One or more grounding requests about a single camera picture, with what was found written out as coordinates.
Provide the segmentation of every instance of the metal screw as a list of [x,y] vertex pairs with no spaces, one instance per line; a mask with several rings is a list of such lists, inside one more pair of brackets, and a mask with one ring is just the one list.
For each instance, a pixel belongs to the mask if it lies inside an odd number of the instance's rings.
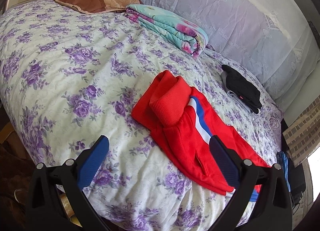
[[75,163],[75,160],[74,159],[68,159],[66,160],[66,166],[71,166]]
[[274,167],[275,167],[277,170],[281,170],[281,165],[278,164],[278,163],[275,163],[275,164],[274,164]]
[[38,170],[41,170],[43,168],[43,166],[44,166],[44,164],[42,162],[40,162],[40,163],[37,164],[36,167],[37,167]]
[[252,165],[252,161],[250,161],[249,159],[244,159],[243,163],[244,163],[244,165],[247,165],[247,166]]

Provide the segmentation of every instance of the brown pillow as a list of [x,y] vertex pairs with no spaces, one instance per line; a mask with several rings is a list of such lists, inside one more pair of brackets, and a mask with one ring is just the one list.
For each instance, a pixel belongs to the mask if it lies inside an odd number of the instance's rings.
[[139,0],[55,0],[60,5],[85,14],[124,12],[127,5],[139,4]]

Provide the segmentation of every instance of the turquoise floral blanket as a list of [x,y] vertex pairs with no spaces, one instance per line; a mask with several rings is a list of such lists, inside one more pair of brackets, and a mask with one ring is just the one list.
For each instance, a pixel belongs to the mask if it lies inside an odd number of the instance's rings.
[[207,34],[199,26],[156,6],[128,5],[126,16],[193,57],[199,56],[208,43]]

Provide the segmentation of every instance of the white bedsheet with purple flowers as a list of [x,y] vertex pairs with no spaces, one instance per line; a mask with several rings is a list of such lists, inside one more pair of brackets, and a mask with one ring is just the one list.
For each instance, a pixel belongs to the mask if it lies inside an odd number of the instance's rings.
[[[130,116],[165,69],[196,86],[268,164],[276,162],[281,113],[232,60],[207,49],[194,59],[123,14],[85,15],[52,0],[8,10],[0,32],[0,96],[30,156],[60,165],[107,136],[110,151],[84,192],[98,214],[125,229],[206,230],[229,201],[181,174]],[[258,115],[225,93],[221,64],[260,89]]]

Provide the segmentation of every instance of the red garment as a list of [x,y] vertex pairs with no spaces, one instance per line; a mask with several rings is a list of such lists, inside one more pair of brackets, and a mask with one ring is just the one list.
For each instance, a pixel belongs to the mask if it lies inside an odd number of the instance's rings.
[[207,135],[218,135],[241,159],[269,167],[233,126],[224,124],[201,92],[168,70],[156,76],[131,115],[151,130],[155,142],[183,174],[222,195],[234,192],[234,188],[227,184],[212,157]]

